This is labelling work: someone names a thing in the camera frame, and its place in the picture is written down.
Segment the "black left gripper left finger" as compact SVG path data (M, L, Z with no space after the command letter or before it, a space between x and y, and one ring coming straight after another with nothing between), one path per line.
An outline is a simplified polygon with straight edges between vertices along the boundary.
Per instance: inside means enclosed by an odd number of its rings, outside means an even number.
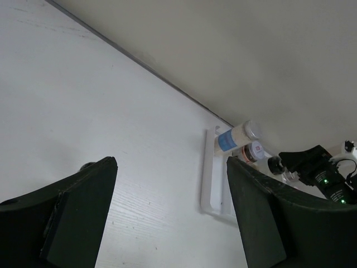
M117 177L114 157L1 203L1 267L95 267Z

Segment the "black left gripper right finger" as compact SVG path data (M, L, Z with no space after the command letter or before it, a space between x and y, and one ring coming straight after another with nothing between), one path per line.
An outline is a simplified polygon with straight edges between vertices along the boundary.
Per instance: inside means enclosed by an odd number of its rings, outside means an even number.
M249 267L355 267L356 206L307 194L235 157L228 183Z

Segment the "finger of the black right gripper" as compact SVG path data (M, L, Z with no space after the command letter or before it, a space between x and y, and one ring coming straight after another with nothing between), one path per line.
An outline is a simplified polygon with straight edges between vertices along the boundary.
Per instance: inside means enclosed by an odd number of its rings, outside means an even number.
M316 170L324 161L324 154L325 149L321 145L317 145L305 151L280 152L278 156L288 171L308 174Z

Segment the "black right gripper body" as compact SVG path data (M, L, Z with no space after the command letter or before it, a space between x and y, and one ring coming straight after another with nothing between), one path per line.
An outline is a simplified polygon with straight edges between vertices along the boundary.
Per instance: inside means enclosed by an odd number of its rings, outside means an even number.
M348 185L331 159L332 155L320 145L300 152L300 181L317 187L328 200L355 205L356 191Z

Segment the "small dark pepper bottle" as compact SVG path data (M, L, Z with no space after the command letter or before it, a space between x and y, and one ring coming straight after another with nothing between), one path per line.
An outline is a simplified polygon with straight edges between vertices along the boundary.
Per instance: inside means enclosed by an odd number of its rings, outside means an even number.
M91 165L95 164L95 162L87 162L86 164L82 165L79 169L79 171L82 171L88 167L90 167Z

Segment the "tall silver-lid sesame jar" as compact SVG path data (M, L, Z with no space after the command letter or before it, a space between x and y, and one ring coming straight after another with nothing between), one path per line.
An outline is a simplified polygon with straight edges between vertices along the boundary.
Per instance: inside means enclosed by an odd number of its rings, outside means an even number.
M215 138L214 154L223 155L259 140L262 137L260 125L248 120Z

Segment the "black-cap round spice jar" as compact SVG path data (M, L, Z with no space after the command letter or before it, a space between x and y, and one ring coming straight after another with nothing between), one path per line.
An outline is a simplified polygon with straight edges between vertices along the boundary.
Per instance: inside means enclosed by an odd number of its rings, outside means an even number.
M283 182L282 174L285 171L285 167L281 164L281 158L279 156L264 158L257 162L257 166L261 173Z

